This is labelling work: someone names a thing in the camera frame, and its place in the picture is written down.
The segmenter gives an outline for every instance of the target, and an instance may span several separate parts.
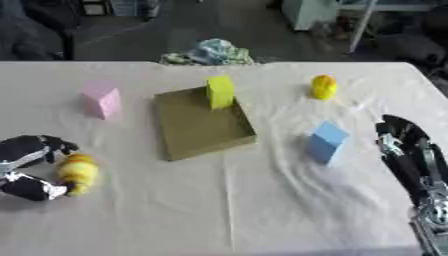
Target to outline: mechanical hand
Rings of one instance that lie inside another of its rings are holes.
[[[414,123],[385,115],[377,124],[383,162],[414,204],[410,225],[425,255],[448,255],[448,167],[442,151]]]
[[[67,194],[72,184],[56,186],[38,177],[14,170],[35,165],[44,159],[53,163],[57,151],[69,155],[75,150],[78,150],[76,144],[47,135],[24,135],[1,141],[0,190],[33,201],[52,200]]]

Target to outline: toy block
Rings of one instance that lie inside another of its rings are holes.
[[[345,131],[324,122],[309,138],[307,151],[317,162],[328,164],[347,137]]]
[[[121,108],[117,88],[104,84],[89,86],[83,93],[86,111],[103,120],[108,119]]]
[[[214,76],[207,81],[207,97],[212,109],[232,106],[235,98],[235,87],[229,76]]]

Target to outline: white tablecloth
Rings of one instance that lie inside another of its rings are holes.
[[[154,95],[203,86],[208,76],[223,73],[234,80],[257,143],[163,161]],[[337,79],[334,99],[308,97],[319,74]],[[121,113],[109,121],[86,116],[79,100],[86,85],[104,81],[122,97]],[[385,113],[408,118],[448,150],[448,101],[402,63],[0,63],[0,102],[0,139],[61,136],[101,166],[101,178],[85,196],[48,203],[0,196],[1,255],[415,249],[410,200],[380,161],[375,122]],[[350,133],[328,167],[303,150],[324,120]],[[53,168],[26,172],[45,176]]]

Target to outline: yellow ball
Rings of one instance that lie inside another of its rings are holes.
[[[92,157],[84,154],[68,156],[58,170],[59,179],[62,182],[73,182],[75,187],[70,191],[70,196],[87,193],[95,183],[98,175],[98,166]]]
[[[336,80],[328,75],[316,76],[313,79],[311,93],[313,97],[321,100],[330,99],[336,93],[338,85]]]

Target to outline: table leg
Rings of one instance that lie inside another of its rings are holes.
[[[361,20],[358,23],[358,26],[356,28],[355,34],[352,37],[352,40],[350,42],[350,49],[349,53],[352,53],[356,50],[358,47],[359,41],[361,40],[362,34],[364,34],[364,30],[366,29],[367,25],[369,24],[370,16],[372,16],[373,11],[375,10],[375,5],[378,2],[378,0],[369,0],[366,3],[366,8],[364,10],[364,14],[361,18]]]

